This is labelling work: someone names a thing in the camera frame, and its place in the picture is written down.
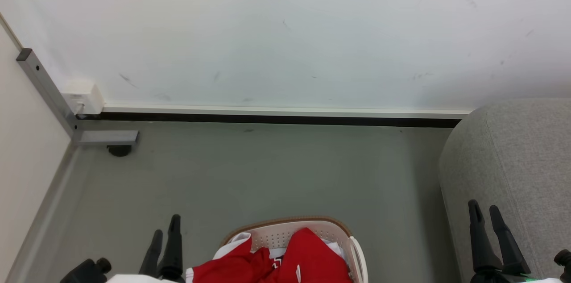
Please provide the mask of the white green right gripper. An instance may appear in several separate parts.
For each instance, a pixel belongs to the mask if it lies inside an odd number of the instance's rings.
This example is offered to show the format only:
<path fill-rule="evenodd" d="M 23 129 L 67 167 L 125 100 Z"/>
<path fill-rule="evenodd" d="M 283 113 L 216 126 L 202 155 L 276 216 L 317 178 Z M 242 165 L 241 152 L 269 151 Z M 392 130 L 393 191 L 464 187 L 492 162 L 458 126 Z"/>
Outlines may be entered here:
<path fill-rule="evenodd" d="M 531 273 L 510 228 L 497 206 L 489 208 L 492 228 L 500 245 L 502 263 L 493 252 L 485 229 L 485 220 L 476 200 L 468 202 L 470 241 L 473 270 L 476 273 L 470 283 L 564 283 L 557 278 L 535 279 Z"/>

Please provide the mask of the grey fabric sofa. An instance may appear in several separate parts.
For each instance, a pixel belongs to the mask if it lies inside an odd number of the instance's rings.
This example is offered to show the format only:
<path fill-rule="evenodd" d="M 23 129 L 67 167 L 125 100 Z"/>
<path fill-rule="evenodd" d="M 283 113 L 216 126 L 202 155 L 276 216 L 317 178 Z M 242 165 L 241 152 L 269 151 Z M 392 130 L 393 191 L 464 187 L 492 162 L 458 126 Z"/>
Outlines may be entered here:
<path fill-rule="evenodd" d="M 571 251 L 571 98 L 506 100 L 471 112 L 451 132 L 439 181 L 462 283 L 473 276 L 468 202 L 477 200 L 495 253 L 496 205 L 533 277 L 558 278 Z"/>

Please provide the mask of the grey metal frame bar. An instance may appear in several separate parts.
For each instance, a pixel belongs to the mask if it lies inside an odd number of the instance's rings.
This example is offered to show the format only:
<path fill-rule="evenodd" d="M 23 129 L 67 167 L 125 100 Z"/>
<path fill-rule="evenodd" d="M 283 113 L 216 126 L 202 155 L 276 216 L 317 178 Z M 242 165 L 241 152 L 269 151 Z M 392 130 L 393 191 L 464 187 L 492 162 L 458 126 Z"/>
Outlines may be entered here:
<path fill-rule="evenodd" d="M 39 57 L 31 48 L 21 49 L 16 62 L 34 84 L 75 146 L 135 146 L 137 144 L 140 134 L 137 130 L 86 130 L 82 118 L 88 115 L 75 115 L 72 112 Z"/>

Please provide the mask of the white wall socket box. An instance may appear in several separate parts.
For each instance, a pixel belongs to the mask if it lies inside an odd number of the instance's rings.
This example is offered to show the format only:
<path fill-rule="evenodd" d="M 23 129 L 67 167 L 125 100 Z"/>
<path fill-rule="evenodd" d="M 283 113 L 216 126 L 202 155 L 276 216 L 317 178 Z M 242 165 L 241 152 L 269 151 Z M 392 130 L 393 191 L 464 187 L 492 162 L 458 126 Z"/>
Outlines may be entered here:
<path fill-rule="evenodd" d="M 90 80 L 70 80 L 61 95 L 75 115 L 98 115 L 104 108 L 104 98 L 98 86 Z"/>

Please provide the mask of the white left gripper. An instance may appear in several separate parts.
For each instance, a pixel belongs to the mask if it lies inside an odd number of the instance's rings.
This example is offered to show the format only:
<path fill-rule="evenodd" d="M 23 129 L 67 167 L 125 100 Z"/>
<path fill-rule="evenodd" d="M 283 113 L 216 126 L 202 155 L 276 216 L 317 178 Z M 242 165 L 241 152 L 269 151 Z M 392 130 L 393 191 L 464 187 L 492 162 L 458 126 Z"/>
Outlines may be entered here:
<path fill-rule="evenodd" d="M 163 257 L 159 262 L 162 251 L 163 232 L 155 230 L 151 244 L 145 253 L 139 275 L 117 274 L 106 283 L 178 283 L 183 278 L 183 249 L 180 232 L 180 215 L 174 214 L 167 229 L 167 242 Z"/>

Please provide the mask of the red garment with white trim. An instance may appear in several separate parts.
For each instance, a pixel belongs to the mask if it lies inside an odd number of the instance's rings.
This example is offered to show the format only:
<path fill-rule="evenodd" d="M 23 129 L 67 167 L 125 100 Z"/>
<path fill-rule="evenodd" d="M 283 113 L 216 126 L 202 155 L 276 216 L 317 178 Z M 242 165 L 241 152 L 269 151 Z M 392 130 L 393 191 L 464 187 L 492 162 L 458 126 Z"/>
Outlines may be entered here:
<path fill-rule="evenodd" d="M 309 228 L 286 248 L 252 251 L 252 235 L 237 234 L 213 259 L 186 271 L 185 283 L 353 283 L 344 259 Z"/>

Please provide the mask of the white and black baseboard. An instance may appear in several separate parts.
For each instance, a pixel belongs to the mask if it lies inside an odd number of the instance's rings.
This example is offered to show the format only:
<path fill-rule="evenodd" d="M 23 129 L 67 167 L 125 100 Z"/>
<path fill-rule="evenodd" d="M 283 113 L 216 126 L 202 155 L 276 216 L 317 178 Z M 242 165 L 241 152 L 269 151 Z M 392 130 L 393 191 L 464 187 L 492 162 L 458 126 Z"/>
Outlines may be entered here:
<path fill-rule="evenodd" d="M 454 128 L 470 110 L 106 104 L 80 121 L 204 122 Z"/>

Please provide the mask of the white perforated laundry basket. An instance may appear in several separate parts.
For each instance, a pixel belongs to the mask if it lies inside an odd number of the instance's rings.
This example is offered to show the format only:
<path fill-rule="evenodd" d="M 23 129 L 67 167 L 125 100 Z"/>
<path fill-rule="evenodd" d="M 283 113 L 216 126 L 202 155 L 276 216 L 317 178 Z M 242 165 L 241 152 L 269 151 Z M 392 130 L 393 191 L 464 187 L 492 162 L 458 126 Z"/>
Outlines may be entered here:
<path fill-rule="evenodd" d="M 267 220 L 237 228 L 222 240 L 224 246 L 237 234 L 252 235 L 252 250 L 286 248 L 294 232 L 309 228 L 321 239 L 336 242 L 344 252 L 353 283 L 369 283 L 366 259 L 358 240 L 348 226 L 330 216 L 290 216 Z"/>

